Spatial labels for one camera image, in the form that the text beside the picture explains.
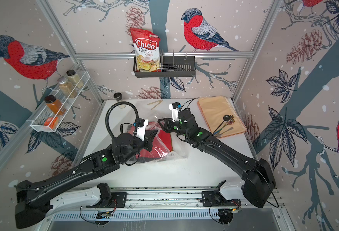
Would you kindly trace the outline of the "clear plastic vacuum bag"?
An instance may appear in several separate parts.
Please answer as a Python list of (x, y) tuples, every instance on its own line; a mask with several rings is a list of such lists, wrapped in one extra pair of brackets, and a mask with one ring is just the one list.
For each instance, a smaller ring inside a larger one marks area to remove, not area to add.
[(152, 142), (152, 151), (142, 149), (139, 154), (127, 162), (128, 165), (188, 158), (188, 154), (181, 152), (181, 146), (173, 147), (171, 135), (165, 133), (157, 122), (149, 122), (146, 131), (151, 130), (157, 131)]

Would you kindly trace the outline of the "red trousers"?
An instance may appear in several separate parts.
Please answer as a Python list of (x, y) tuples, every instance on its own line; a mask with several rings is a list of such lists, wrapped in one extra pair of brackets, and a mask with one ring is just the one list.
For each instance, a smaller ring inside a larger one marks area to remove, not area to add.
[(158, 130), (156, 137), (153, 140), (153, 149), (151, 152), (141, 150), (139, 155), (135, 156), (138, 163), (146, 163), (157, 160), (164, 160), (169, 157), (173, 151), (171, 135), (165, 133), (157, 122), (149, 122), (146, 130)]

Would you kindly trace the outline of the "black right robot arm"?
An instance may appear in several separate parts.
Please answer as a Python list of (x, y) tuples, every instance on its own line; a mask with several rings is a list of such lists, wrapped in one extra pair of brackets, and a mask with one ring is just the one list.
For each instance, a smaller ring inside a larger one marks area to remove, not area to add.
[(184, 141), (191, 147), (210, 154), (231, 168), (244, 181), (242, 193), (245, 199), (257, 208), (264, 207), (276, 187), (268, 161), (247, 157), (227, 146), (212, 132), (199, 127), (190, 109), (180, 111), (176, 120), (163, 118), (157, 122), (164, 132), (184, 136)]

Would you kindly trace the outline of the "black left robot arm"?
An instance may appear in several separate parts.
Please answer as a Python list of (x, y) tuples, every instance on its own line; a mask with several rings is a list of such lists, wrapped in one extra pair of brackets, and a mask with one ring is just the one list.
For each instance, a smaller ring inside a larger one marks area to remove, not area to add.
[(158, 129), (144, 129), (142, 137), (138, 135), (138, 130), (139, 127), (135, 126), (133, 133), (121, 133), (118, 136), (109, 131), (112, 143), (83, 158), (76, 167), (43, 181), (22, 181), (16, 185), (16, 227), (24, 229), (37, 224), (46, 217), (47, 212), (55, 208), (51, 204), (52, 199), (82, 183), (118, 170), (120, 165), (126, 164), (143, 149), (150, 152)]

